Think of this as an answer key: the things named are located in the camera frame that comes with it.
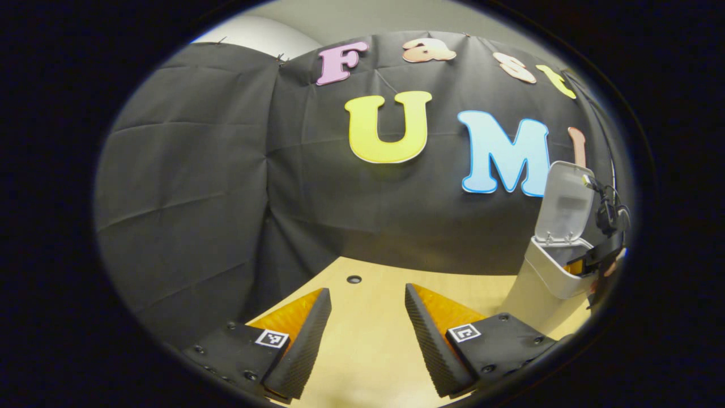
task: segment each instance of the letter m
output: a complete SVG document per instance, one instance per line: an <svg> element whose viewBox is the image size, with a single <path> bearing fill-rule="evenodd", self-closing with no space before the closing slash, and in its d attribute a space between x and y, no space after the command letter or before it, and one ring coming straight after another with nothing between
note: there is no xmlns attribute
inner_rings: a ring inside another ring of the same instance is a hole
<svg viewBox="0 0 725 408"><path fill-rule="evenodd" d="M525 195L543 197L549 174L547 127L532 119L523 119L511 143L496 119L486 112L465 110L458 120L468 127L471 135L471 174L463 179L467 192L492 193L498 183L491 174L491 162L496 166L507 192L512 192L528 166L526 180L521 183Z"/></svg>

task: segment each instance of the letter u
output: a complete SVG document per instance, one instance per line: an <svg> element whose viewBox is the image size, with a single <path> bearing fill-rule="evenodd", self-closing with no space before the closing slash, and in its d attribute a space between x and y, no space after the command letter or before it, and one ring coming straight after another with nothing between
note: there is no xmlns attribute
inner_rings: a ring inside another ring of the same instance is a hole
<svg viewBox="0 0 725 408"><path fill-rule="evenodd" d="M397 142L378 137L378 108L385 99L378 95L351 99L345 104L350 112L350 148L359 158L371 163L401 163L420 154L428 141L426 103L433 99L424 91L401 92L395 100L405 111L405 135Z"/></svg>

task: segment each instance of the open lid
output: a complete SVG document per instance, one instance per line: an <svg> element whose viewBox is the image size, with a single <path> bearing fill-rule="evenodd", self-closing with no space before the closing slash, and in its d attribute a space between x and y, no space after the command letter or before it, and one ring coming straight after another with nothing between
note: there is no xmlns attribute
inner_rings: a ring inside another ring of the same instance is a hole
<svg viewBox="0 0 725 408"><path fill-rule="evenodd" d="M585 174L594 177L588 168L564 161L552 163L534 230L537 241L569 242L581 236L595 193L584 186Z"/></svg>

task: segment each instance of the pink letter f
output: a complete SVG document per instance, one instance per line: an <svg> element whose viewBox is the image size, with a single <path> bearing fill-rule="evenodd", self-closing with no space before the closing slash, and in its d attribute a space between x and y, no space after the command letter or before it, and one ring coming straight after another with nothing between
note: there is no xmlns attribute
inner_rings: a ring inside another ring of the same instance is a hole
<svg viewBox="0 0 725 408"><path fill-rule="evenodd" d="M317 85L326 85L331 82L342 81L350 76L350 72L342 70L345 64L350 68L357 65L358 56L356 51L367 51L368 45L362 41L336 46L335 48L326 49L320 52L322 57L322 76L317 81Z"/></svg>

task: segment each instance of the wrinkled fabric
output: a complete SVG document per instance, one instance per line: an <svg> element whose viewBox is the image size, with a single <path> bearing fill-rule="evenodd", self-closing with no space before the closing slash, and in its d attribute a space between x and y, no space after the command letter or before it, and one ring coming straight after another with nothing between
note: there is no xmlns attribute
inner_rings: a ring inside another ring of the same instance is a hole
<svg viewBox="0 0 725 408"><path fill-rule="evenodd" d="M456 58L402 59L405 42L428 37ZM522 119L542 122L551 163L574 161L568 127L576 127L587 138L587 166L611 183L606 138L616 129L601 124L606 118L581 83L567 80L571 99L534 67L560 73L554 65L460 33L386 33L324 49L356 41L369 50L345 67L348 79L325 86L315 84L321 49L280 66L242 46L191 44L120 112L96 178L99 248L128 308L163 341L187 346L226 320L252 318L338 256L433 272L518 273L541 198L522 193L526 170L511 193L501 183L492 194L463 191L471 151L461 111L491 113L512 140ZM520 60L537 83L509 76L493 52ZM433 96L425 149L398 164L356 157L345 103L384 97L378 134L392 142L405 132L394 101L404 91ZM588 234L595 240L599 232L587 227Z"/></svg>

